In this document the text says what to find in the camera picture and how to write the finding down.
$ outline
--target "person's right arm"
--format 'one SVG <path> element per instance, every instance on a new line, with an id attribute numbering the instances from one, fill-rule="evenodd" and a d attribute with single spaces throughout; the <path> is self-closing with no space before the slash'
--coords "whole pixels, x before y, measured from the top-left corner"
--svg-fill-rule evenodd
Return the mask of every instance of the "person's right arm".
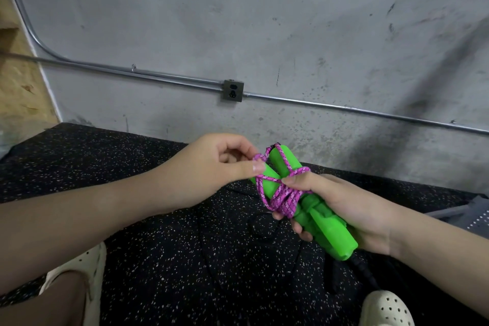
<path id="1" fill-rule="evenodd" d="M 489 240 L 395 204 L 332 175 L 304 173 L 284 184 L 319 194 L 352 227 L 360 248 L 391 255 L 489 319 Z M 274 212 L 276 219 L 283 218 Z M 303 239 L 308 232 L 292 221 Z"/>

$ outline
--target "beige croc shoe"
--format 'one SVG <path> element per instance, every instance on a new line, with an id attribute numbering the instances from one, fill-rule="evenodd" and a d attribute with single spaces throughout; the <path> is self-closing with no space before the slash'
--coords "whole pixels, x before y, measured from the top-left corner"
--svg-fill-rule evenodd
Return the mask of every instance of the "beige croc shoe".
<path id="1" fill-rule="evenodd" d="M 77 271 L 82 273 L 87 280 L 88 291 L 85 298 L 85 315 L 83 326 L 98 326 L 100 321 L 100 296 L 102 294 L 102 280 L 104 277 L 105 259 L 107 248 L 102 242 L 94 248 L 85 251 L 76 258 L 60 265 L 58 268 L 48 272 L 46 282 L 41 287 L 42 294 L 51 286 L 54 280 L 64 272 Z"/>
<path id="2" fill-rule="evenodd" d="M 414 321 L 396 294 L 381 290 L 365 298 L 359 326 L 414 326 Z"/>

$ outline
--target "green handle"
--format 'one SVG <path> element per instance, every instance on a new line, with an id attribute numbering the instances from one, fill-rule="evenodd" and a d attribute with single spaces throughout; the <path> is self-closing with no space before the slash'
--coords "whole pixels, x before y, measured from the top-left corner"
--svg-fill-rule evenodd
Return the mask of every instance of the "green handle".
<path id="1" fill-rule="evenodd" d="M 287 146 L 283 145 L 281 148 L 293 170 L 302 167 Z M 278 174 L 267 165 L 264 175 L 277 179 L 285 178 L 289 175 L 289 169 L 276 148 L 271 151 L 269 159 L 277 169 Z M 266 197 L 272 198 L 278 186 L 278 183 L 264 180 L 263 190 Z M 295 210 L 294 219 L 312 234 L 314 240 L 329 255 L 337 260 L 345 261 L 358 248 L 358 243 L 346 228 L 346 222 L 336 215 L 326 205 L 324 200 L 315 193 L 305 193 L 301 196 Z"/>

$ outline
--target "metal conduit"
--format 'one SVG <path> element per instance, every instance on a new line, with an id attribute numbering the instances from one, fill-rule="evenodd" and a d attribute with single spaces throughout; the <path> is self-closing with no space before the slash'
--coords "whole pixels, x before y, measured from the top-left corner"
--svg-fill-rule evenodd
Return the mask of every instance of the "metal conduit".
<path id="1" fill-rule="evenodd" d="M 18 55 L 15 53 L 6 53 L 6 52 L 0 51 L 0 54 L 2 54 L 4 56 L 9 56 L 9 57 L 12 57 L 15 59 L 23 59 L 23 60 L 29 60 L 29 61 L 49 64 L 49 65 L 68 67 L 71 69 L 86 70 L 86 71 L 99 72 L 99 73 L 105 73 L 105 74 L 110 74 L 110 75 L 127 76 L 127 77 L 132 77 L 132 78 L 137 78 L 137 79 L 151 80 L 154 82 L 164 82 L 164 83 L 168 83 L 168 84 L 174 84 L 174 85 L 179 85 L 179 86 L 184 86 L 184 87 L 189 87 L 189 88 L 195 88 L 195 89 L 201 89 L 201 90 L 208 90 L 208 91 L 213 91 L 213 92 L 222 92 L 223 91 L 223 89 L 222 89 L 223 82 L 218 81 L 218 80 L 210 80 L 210 79 L 203 79 L 203 78 L 196 78 L 196 77 L 189 77 L 189 76 L 182 76 L 182 75 L 166 74 L 166 73 L 161 73 L 161 72 L 156 72 L 156 71 L 139 70 L 139 69 L 137 69 L 136 65 L 134 65 L 134 64 L 132 65 L 131 68 L 128 68 L 128 67 L 121 67 L 121 66 L 104 65 L 104 64 L 93 63 L 93 62 L 76 61 L 76 60 L 72 60 L 72 59 L 69 59 L 67 57 L 64 57 L 64 56 L 58 54 L 57 52 L 53 51 L 47 45 L 45 45 L 45 43 L 39 38 L 39 36 L 37 35 L 37 33 L 35 32 L 35 30 L 32 26 L 32 23 L 29 19 L 29 16 L 27 14 L 27 11 L 25 9 L 25 6 L 24 6 L 22 0 L 14 0 L 14 1 L 17 4 L 17 7 L 19 8 L 19 13 L 21 15 L 21 18 L 22 18 L 22 20 L 25 24 L 25 27 L 26 27 L 29 35 L 31 36 L 31 38 L 46 53 L 48 53 L 50 56 L 56 58 L 56 60 L 48 59 L 48 58 L 24 56 L 24 55 Z M 440 127 L 440 128 L 446 128 L 446 129 L 453 129 L 453 130 L 458 130 L 458 131 L 468 132 L 468 133 L 489 135 L 489 130 L 485 130 L 485 129 L 473 128 L 473 127 L 462 126 L 462 125 L 457 125 L 457 124 L 452 124 L 452 123 L 441 123 L 439 121 L 431 121 L 431 120 L 425 120 L 425 119 L 411 118 L 411 117 L 407 117 L 407 116 L 394 115 L 394 114 L 388 114 L 388 113 L 371 111 L 371 110 L 364 110 L 364 109 L 356 108 L 356 107 L 339 106 L 339 105 L 334 105 L 334 104 L 311 102 L 311 101 L 306 101 L 306 100 L 297 100 L 297 99 L 292 99 L 292 98 L 270 96 L 267 94 L 250 93 L 250 92 L 243 92 L 243 96 L 245 98 L 254 98 L 254 99 L 258 99 L 258 100 L 269 100 L 269 101 L 275 101 L 275 102 L 300 104 L 300 105 L 309 106 L 309 107 L 318 107 L 318 108 L 323 108 L 323 109 L 344 111 L 344 112 L 350 112 L 350 113 L 355 113 L 355 114 L 380 117 L 380 118 L 384 118 L 384 119 L 394 119 L 394 120 L 406 121 L 406 122 L 414 123 L 414 124 L 435 126 L 435 127 Z"/>

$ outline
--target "pink and black braided rope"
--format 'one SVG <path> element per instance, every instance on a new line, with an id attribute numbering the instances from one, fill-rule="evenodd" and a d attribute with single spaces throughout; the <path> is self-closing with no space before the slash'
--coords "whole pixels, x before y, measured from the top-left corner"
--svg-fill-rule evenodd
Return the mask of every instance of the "pink and black braided rope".
<path id="1" fill-rule="evenodd" d="M 280 147 L 279 143 L 274 144 L 273 146 L 270 146 L 266 149 L 265 154 L 258 154 L 255 155 L 253 158 L 254 160 L 261 159 L 264 162 L 268 160 L 268 157 L 270 156 L 270 152 L 276 148 L 279 152 L 280 155 L 282 156 L 282 159 L 284 159 L 285 165 L 287 166 L 287 169 L 289 169 L 290 174 L 289 176 L 294 176 L 298 174 L 305 173 L 306 171 L 310 171 L 308 167 L 301 167 L 296 170 L 293 170 L 292 167 L 290 166 L 289 161 L 287 160 L 287 157 L 284 154 L 284 151 Z M 276 182 L 279 184 L 279 187 L 277 191 L 273 194 L 272 198 L 270 201 L 266 198 L 265 193 L 263 191 L 263 181 L 272 181 Z M 284 214 L 287 218 L 292 218 L 295 214 L 295 208 L 297 206 L 297 203 L 299 202 L 299 199 L 301 198 L 302 194 L 308 193 L 306 191 L 299 191 L 294 188 L 287 187 L 282 183 L 282 180 L 272 178 L 272 177 L 267 177 L 266 175 L 260 174 L 256 177 L 256 188 L 258 190 L 258 193 L 260 194 L 260 197 L 265 204 L 265 206 L 272 211 L 278 211 L 282 214 Z"/>

